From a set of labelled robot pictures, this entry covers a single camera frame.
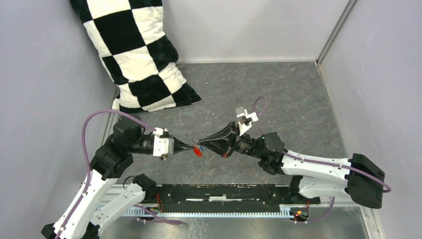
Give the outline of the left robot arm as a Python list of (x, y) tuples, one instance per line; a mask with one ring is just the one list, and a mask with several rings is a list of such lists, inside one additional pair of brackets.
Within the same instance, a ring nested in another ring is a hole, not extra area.
[(57, 222), (44, 226), (42, 235), (47, 239), (98, 239), (127, 210), (142, 201), (157, 200), (162, 207), (157, 184), (144, 174), (135, 176), (133, 182), (105, 206), (98, 206), (133, 163), (134, 154), (164, 160), (192, 148), (170, 135), (167, 129), (153, 128), (137, 116), (121, 114), (113, 133), (88, 163), (87, 176), (78, 194)]

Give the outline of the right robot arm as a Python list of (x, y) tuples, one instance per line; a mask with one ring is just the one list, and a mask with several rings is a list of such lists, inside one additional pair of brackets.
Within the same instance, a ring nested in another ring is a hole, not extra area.
[(324, 158), (304, 155), (285, 148), (276, 132), (253, 138), (238, 123), (196, 142), (222, 158), (234, 152), (259, 159), (258, 165), (271, 175), (291, 175), (287, 190), (293, 203), (317, 197), (347, 198), (371, 209), (382, 207), (383, 195), (391, 191), (385, 173), (367, 156)]

